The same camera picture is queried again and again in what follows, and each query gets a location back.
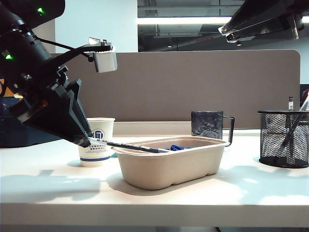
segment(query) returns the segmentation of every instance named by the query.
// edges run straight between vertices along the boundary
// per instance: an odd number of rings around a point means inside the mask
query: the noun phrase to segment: black mesh pencil cup
[[[259,111],[263,164],[282,168],[308,167],[309,112]]]

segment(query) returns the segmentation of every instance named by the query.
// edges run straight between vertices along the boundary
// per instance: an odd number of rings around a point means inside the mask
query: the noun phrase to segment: black pen
[[[151,153],[170,152],[170,150],[161,149],[161,148],[153,148],[153,147],[146,147],[146,146],[133,145],[133,144],[124,144],[124,143],[120,144],[120,143],[115,143],[112,141],[96,139],[96,138],[88,138],[88,139],[91,143],[99,144],[99,145],[115,146],[115,147],[127,148],[127,149],[132,149],[132,150],[138,150],[138,151],[146,151],[146,152],[151,152]]]

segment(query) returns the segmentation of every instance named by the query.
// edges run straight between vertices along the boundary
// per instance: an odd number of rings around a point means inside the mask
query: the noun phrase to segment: cardboard tray
[[[157,148],[170,148],[171,145],[194,147],[158,154],[112,148],[118,154],[123,178],[128,183],[155,190],[217,173],[228,143],[206,137],[181,136],[132,144]]]

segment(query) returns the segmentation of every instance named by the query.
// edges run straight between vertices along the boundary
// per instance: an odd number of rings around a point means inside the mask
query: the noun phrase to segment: paper cup
[[[114,118],[93,117],[87,118],[94,138],[111,140]],[[110,146],[91,144],[89,147],[78,147],[81,165],[84,167],[99,167],[104,165],[114,153]]]

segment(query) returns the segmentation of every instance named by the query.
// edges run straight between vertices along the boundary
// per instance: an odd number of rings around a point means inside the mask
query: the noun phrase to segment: marker
[[[289,97],[289,111],[294,111],[294,102],[293,102],[293,97]]]
[[[146,151],[150,153],[170,152],[170,150],[161,149],[161,148],[152,148],[152,147],[139,146],[139,145],[133,145],[133,144],[124,144],[124,143],[119,144],[119,143],[115,143],[115,142],[104,140],[104,139],[96,139],[96,138],[90,138],[90,137],[88,139],[92,144],[115,146],[115,147],[127,148],[127,149],[132,149],[132,150],[138,150],[138,151]]]

